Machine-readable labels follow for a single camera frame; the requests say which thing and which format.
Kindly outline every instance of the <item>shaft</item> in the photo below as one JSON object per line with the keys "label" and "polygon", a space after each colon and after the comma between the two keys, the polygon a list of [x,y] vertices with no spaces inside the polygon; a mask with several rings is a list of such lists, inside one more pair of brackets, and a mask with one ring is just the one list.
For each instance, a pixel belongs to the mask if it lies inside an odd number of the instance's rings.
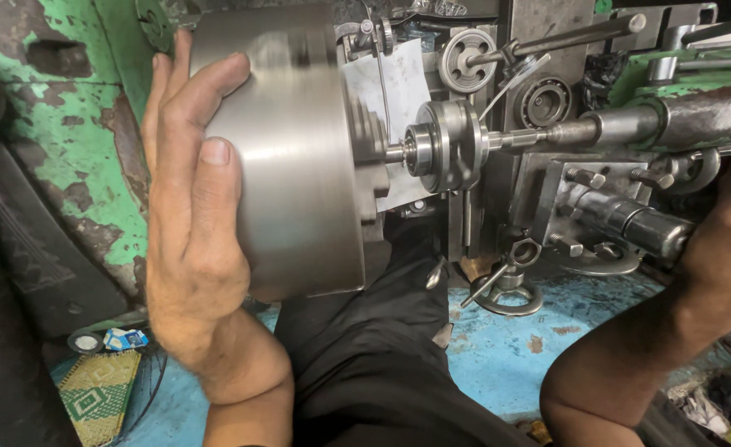
{"label": "shaft", "polygon": [[[512,54],[516,57],[521,57],[534,53],[543,53],[556,49],[607,41],[608,39],[616,39],[617,37],[637,34],[641,32],[646,25],[647,17],[644,16],[644,14],[621,17],[615,20],[609,20],[596,25],[587,26],[585,28],[575,29],[574,31],[569,31],[569,33],[545,37],[544,39],[528,42],[526,44],[519,44],[514,48]],[[500,50],[496,50],[480,54],[478,56],[470,56],[466,63],[468,67],[472,67],[475,65],[488,64],[489,62],[497,62],[502,59],[503,54]]]}
{"label": "shaft", "polygon": [[692,31],[682,37],[682,45],[688,46],[694,42],[706,41],[714,37],[726,36],[731,34],[731,22],[724,22],[715,26]]}

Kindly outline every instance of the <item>hex nut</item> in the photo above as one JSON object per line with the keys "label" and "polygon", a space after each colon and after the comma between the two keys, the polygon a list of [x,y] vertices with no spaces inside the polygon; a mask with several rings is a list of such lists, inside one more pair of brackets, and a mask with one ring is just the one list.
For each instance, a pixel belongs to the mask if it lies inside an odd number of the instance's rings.
{"label": "hex nut", "polygon": [[528,267],[539,259],[542,246],[534,239],[518,239],[511,244],[506,253],[510,265],[517,267]]}

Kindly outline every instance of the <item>metal washer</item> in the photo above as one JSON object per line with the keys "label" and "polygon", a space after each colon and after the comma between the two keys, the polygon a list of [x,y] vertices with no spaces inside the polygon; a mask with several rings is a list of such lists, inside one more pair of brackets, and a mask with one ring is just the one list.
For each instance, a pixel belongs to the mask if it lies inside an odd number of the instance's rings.
{"label": "metal washer", "polygon": [[465,61],[470,56],[495,50],[495,42],[489,34],[480,29],[467,29],[451,37],[442,49],[438,61],[442,83],[461,94],[478,91],[495,76],[497,63],[468,67]]}

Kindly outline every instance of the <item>wire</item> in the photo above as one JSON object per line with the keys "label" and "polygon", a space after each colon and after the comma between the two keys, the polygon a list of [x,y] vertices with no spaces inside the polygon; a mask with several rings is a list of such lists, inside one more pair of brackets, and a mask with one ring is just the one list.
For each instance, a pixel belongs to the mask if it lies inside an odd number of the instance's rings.
{"label": "wire", "polygon": [[[156,357],[156,360],[158,360],[158,350],[157,350],[158,348],[159,347],[156,347],[156,352],[153,354],[153,356]],[[153,387],[153,390],[150,392],[150,398],[148,399],[148,402],[144,405],[142,412],[139,413],[139,416],[137,416],[137,419],[133,422],[131,427],[128,430],[126,430],[125,433],[121,433],[121,434],[117,435],[117,440],[111,444],[112,447],[114,445],[119,445],[133,432],[134,429],[136,429],[137,425],[139,425],[139,422],[142,420],[144,415],[148,412],[148,409],[150,408],[150,405],[153,403],[153,400],[156,398],[156,393],[159,392],[159,387],[161,387],[161,381],[164,378],[164,371],[167,370],[167,360],[169,359],[169,355],[166,352],[164,352],[163,355],[164,355],[164,360],[161,362],[161,366],[159,367],[159,379],[156,381],[156,386]],[[152,374],[152,362],[148,362],[148,363],[150,364],[151,374]]]}

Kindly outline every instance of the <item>metal shaft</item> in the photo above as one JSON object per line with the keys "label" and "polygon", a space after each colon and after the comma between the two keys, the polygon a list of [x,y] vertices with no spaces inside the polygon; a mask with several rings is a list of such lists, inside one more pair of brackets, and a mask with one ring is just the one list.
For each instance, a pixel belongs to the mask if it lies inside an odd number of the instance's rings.
{"label": "metal shaft", "polygon": [[682,37],[682,45],[688,46],[694,42],[706,41],[714,37],[726,36],[727,34],[731,34],[731,22],[724,22],[688,33]]}
{"label": "metal shaft", "polygon": [[[730,145],[727,145],[727,146],[721,146],[721,147],[719,147],[718,148],[718,154],[721,157],[729,157],[729,156],[731,156],[731,144]],[[702,158],[704,158],[705,157],[705,154],[702,153],[701,150],[696,150],[696,151],[694,151],[694,152],[691,153],[690,157],[691,157],[691,160],[696,161],[696,160],[701,160]]]}
{"label": "metal shaft", "polygon": [[484,282],[484,284],[481,285],[481,287],[476,290],[475,293],[470,293],[470,296],[468,298],[465,298],[464,301],[462,301],[461,308],[464,309],[465,307],[469,306],[470,303],[472,303],[478,296],[487,290],[489,290],[490,287],[492,287],[492,284],[495,284],[495,281],[497,281],[501,276],[503,276],[504,273],[506,273],[506,270],[509,269],[509,265],[507,263],[504,263],[500,266],[500,268],[493,273],[487,281]]}
{"label": "metal shaft", "polygon": [[677,63],[679,70],[704,70],[731,68],[731,58],[683,60]]}
{"label": "metal shaft", "polygon": [[[593,44],[594,42],[599,41],[607,41],[608,39],[616,39],[617,37],[640,33],[646,25],[647,17],[644,16],[644,14],[621,17],[615,20],[609,20],[596,25],[587,26],[585,28],[575,29],[574,31],[569,31],[569,33],[563,33],[557,36],[545,37],[538,41],[519,44],[515,47],[513,54],[516,57],[521,57],[534,53],[542,53],[545,51],[553,51],[573,46]],[[478,56],[470,56],[466,63],[468,67],[472,67],[474,65],[488,64],[489,62],[497,62],[502,59],[503,54],[498,50],[480,54]]]}

